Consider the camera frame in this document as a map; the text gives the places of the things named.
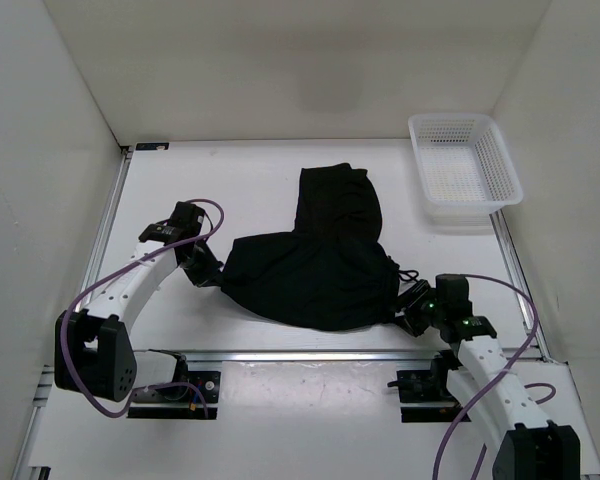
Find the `black shorts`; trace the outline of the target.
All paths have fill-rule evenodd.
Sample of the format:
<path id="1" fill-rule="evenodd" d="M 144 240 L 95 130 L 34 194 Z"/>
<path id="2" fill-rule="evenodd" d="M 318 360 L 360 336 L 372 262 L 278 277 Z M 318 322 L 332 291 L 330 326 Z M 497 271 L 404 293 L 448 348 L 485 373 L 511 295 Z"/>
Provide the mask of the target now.
<path id="1" fill-rule="evenodd" d="M 300 328 L 343 332 L 394 319 L 399 286 L 417 280 L 379 243 L 382 214 L 364 169 L 302 170 L 294 228 L 238 238 L 222 292 L 246 310 Z"/>

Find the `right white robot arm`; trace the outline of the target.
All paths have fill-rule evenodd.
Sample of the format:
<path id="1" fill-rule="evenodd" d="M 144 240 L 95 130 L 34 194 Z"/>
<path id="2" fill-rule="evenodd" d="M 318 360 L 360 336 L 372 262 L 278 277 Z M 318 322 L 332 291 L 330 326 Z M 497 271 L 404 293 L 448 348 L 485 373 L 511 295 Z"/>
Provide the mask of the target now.
<path id="1" fill-rule="evenodd" d="M 514 370 L 539 326 L 532 325 L 523 344 L 506 356 L 495 327 L 473 312 L 470 279 L 440 274 L 433 283 L 415 281 L 397 298 L 397 326 L 413 337 L 434 328 L 448 346 L 431 361 L 428 371 L 402 370 L 388 384 L 405 403 L 452 401 L 456 405 L 437 449 L 432 476 L 439 477 L 452 434 L 468 420 L 481 435 L 481 453 L 494 457 L 492 478 L 579 478 L 581 443 L 576 431 L 557 424 Z"/>

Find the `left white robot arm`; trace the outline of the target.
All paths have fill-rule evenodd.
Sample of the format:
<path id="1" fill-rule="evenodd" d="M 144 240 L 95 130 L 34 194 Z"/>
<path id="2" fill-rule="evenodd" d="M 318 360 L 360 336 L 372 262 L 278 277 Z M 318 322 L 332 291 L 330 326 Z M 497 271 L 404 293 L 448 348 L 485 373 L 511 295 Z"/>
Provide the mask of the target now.
<path id="1" fill-rule="evenodd" d="M 209 285 L 221 264 L 206 243 L 203 219 L 148 225 L 129 260 L 88 287 L 55 325 L 54 383 L 82 394 L 97 408 L 104 401 L 131 400 L 139 390 L 157 390 L 178 400 L 190 388 L 182 354 L 164 349 L 136 351 L 131 330 L 149 299 L 173 273 L 191 274 Z"/>

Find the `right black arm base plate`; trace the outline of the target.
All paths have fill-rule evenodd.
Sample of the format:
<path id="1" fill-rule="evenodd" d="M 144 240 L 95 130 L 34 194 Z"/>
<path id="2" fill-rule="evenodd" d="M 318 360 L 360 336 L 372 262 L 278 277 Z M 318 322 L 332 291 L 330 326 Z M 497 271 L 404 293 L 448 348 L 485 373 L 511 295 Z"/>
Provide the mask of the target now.
<path id="1" fill-rule="evenodd" d="M 398 393 L 403 424 L 451 423 L 462 409 L 429 370 L 399 370 L 387 388 Z"/>

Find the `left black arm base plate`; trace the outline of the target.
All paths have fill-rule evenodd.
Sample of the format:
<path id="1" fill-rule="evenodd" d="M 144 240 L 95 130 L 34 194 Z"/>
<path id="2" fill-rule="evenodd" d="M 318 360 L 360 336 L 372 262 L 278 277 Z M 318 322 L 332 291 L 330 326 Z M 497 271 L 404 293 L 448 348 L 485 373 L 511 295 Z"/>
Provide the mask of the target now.
<path id="1" fill-rule="evenodd" d="M 196 367 L 187 357 L 168 350 L 136 353 L 138 373 L 133 385 L 130 419 L 216 420 L 221 372 Z"/>

